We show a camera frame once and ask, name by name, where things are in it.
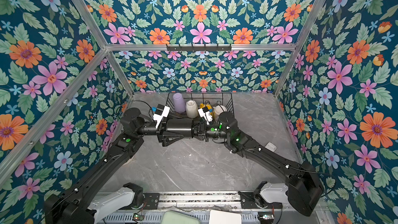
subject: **wallpaper panel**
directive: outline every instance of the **wallpaper panel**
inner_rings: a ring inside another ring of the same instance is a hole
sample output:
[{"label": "wallpaper panel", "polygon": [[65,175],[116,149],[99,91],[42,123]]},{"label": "wallpaper panel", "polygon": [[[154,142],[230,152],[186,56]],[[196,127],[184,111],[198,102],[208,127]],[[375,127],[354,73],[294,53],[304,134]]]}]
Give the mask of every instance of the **wallpaper panel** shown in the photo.
[{"label": "wallpaper panel", "polygon": [[108,42],[117,44],[296,42],[313,1],[86,0]]},{"label": "wallpaper panel", "polygon": [[327,0],[279,95],[339,224],[398,222],[397,0]]},{"label": "wallpaper panel", "polygon": [[0,223],[39,223],[45,199],[71,187],[107,152],[126,98],[110,65],[101,63],[3,186]]},{"label": "wallpaper panel", "polygon": [[136,91],[272,92],[290,53],[276,51],[115,53]]},{"label": "wallpaper panel", "polygon": [[0,0],[0,160],[92,59],[70,0]]}]

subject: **black wire basket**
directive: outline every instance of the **black wire basket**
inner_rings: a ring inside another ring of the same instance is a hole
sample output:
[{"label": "black wire basket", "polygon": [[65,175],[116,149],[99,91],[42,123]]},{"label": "black wire basket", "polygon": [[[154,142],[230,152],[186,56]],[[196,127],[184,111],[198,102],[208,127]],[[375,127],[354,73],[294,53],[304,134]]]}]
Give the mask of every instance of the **black wire basket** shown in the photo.
[{"label": "black wire basket", "polygon": [[[170,107],[170,109],[175,112],[174,103],[173,103],[173,94],[169,93],[167,95],[166,106]],[[196,102],[198,108],[200,108],[200,104],[211,105],[211,107],[215,107],[218,105],[222,105],[226,108],[227,112],[231,112],[234,114],[234,102],[232,101],[232,93],[183,93],[181,92],[182,97],[185,102],[193,100]]]}]

